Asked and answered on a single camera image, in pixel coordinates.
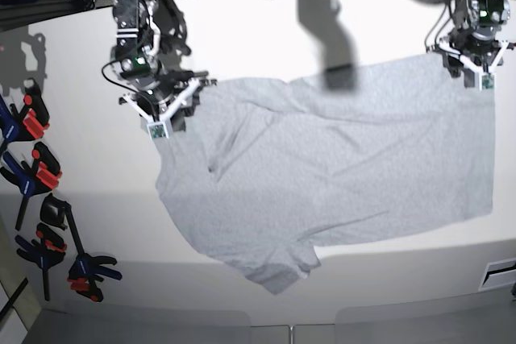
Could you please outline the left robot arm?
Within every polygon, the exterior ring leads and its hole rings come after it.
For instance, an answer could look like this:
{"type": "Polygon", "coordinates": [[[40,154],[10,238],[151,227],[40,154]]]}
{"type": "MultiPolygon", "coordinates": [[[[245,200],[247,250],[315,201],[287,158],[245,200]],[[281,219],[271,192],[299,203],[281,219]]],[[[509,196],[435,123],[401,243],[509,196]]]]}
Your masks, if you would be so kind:
{"type": "Polygon", "coordinates": [[[509,0],[454,0],[452,29],[437,33],[427,51],[440,54],[450,76],[463,77],[466,88],[491,90],[505,52],[515,49],[514,41],[497,38],[510,16],[509,0]]]}

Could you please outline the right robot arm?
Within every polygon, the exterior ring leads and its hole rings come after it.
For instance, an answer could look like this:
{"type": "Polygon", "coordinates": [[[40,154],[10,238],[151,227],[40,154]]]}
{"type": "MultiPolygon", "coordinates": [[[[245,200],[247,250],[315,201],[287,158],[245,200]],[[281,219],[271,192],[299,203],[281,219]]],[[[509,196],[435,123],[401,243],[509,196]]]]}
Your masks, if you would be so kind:
{"type": "Polygon", "coordinates": [[[177,63],[191,50],[173,0],[114,0],[112,16],[116,42],[103,68],[114,75],[105,79],[123,89],[119,104],[139,115],[151,139],[168,138],[194,114],[200,92],[217,81],[177,63]]]}

